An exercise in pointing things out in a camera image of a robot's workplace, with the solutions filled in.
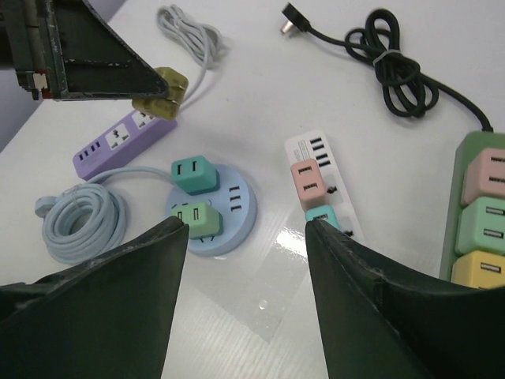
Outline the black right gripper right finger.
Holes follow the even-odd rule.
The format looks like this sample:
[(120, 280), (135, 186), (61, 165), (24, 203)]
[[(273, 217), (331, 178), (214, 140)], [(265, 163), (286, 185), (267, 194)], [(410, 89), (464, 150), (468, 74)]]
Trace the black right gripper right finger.
[(329, 377), (503, 377), (503, 288), (427, 276), (323, 220), (305, 243)]

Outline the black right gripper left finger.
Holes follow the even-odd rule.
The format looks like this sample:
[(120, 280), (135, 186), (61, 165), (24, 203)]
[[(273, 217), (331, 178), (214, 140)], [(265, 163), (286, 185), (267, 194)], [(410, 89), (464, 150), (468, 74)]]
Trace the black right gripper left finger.
[(2, 286), (2, 377), (161, 377), (188, 241), (170, 217), (82, 264)]

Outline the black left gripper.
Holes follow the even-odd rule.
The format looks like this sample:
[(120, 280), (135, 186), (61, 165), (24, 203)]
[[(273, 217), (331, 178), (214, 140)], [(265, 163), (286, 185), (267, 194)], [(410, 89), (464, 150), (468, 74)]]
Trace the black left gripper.
[(2, 1), (1, 69), (12, 70), (34, 100), (168, 93), (164, 79), (87, 1)]

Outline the yellow olive charger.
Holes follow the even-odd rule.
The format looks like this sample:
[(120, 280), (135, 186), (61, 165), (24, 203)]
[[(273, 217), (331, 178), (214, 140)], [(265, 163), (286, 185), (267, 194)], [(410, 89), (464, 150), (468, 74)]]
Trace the yellow olive charger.
[(170, 67), (156, 67), (155, 71), (167, 83), (168, 93), (163, 98), (133, 99), (132, 106), (141, 114), (173, 120), (183, 103), (189, 80)]

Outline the teal charger dark base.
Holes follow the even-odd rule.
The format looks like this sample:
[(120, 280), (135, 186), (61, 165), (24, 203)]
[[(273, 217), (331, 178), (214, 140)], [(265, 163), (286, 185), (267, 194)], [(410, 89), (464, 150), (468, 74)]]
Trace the teal charger dark base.
[(337, 220), (337, 216), (335, 214), (334, 209), (330, 205), (321, 205), (312, 209), (309, 209), (305, 212), (305, 220), (323, 220), (329, 223), (336, 229), (340, 229), (339, 222)]

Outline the pink brown charger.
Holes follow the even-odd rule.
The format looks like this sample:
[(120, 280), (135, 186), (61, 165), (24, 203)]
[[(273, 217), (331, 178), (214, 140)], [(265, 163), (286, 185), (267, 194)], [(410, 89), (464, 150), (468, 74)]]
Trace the pink brown charger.
[(467, 167), (461, 204), (467, 206), (479, 197), (504, 199), (504, 150), (485, 148)]

